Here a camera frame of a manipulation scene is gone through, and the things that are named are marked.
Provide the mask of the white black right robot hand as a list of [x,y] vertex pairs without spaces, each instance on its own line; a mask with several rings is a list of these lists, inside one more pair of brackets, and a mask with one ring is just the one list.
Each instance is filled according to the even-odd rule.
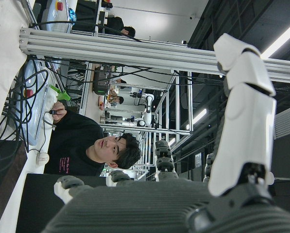
[[259,51],[228,34],[214,44],[230,91],[209,182],[178,178],[170,148],[155,144],[155,182],[123,172],[90,187],[59,178],[64,202],[46,233],[290,233],[290,213],[277,207],[270,176],[275,90]]

